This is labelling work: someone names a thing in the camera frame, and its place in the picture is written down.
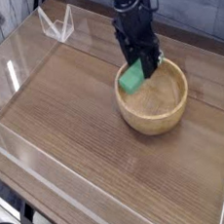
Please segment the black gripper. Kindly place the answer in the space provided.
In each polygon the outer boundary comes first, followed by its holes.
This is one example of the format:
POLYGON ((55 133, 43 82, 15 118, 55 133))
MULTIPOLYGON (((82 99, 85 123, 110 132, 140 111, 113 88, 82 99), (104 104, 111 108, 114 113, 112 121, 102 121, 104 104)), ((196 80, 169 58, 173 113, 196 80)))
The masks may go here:
POLYGON ((113 0, 113 25, 117 40, 128 65, 141 59, 145 79, 149 79, 160 63, 159 40, 152 27, 156 11, 150 0, 113 0))

